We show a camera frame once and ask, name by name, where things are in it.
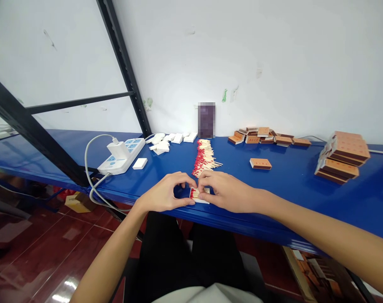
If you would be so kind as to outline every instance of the white power strip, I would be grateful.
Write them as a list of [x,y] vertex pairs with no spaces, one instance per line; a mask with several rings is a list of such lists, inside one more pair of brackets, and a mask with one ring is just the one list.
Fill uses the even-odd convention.
[[97,169],[102,175],[110,173],[112,175],[119,175],[125,173],[127,169],[134,162],[139,152],[145,145],[144,138],[128,139],[125,141],[125,146],[130,152],[128,159],[116,159],[113,155],[107,158]]

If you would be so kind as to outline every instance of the stack of matchboxes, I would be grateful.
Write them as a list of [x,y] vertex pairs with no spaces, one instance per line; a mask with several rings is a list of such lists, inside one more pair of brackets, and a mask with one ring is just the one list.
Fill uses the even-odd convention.
[[361,135],[335,131],[321,151],[315,175],[343,185],[360,175],[359,167],[369,158]]

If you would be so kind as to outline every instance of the blurred box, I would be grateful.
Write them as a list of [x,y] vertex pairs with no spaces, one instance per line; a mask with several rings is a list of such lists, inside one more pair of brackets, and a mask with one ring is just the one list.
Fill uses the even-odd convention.
[[74,195],[66,196],[65,205],[77,213],[89,213],[96,208],[88,195],[78,191]]

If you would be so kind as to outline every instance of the white wall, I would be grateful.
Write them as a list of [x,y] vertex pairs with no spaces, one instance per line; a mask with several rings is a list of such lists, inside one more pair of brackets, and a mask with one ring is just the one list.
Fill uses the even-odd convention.
[[[218,136],[257,125],[325,138],[343,130],[383,143],[383,1],[115,6],[141,94],[154,100],[153,130],[195,130],[193,104],[214,101]],[[236,100],[223,104],[224,89],[237,86]]]
[[[94,0],[0,0],[0,82],[24,106],[127,91]],[[129,97],[35,117],[45,128],[140,132]]]
[[[153,131],[196,130],[194,105],[214,101],[217,136],[257,125],[383,144],[383,0],[114,3]],[[94,0],[0,1],[0,81],[25,105],[125,91]],[[52,128],[135,131],[126,99],[37,116]]]

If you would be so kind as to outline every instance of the shiny floor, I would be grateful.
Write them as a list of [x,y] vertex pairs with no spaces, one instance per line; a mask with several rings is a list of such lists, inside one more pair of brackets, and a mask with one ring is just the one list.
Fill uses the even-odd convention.
[[[192,222],[178,219],[188,238]],[[0,213],[0,303],[68,303],[97,253],[119,225],[102,207],[77,214],[36,209],[28,221]],[[235,235],[240,251],[256,257],[266,287],[302,301],[278,245]],[[130,257],[138,258],[141,242]],[[122,302],[125,279],[114,302]]]

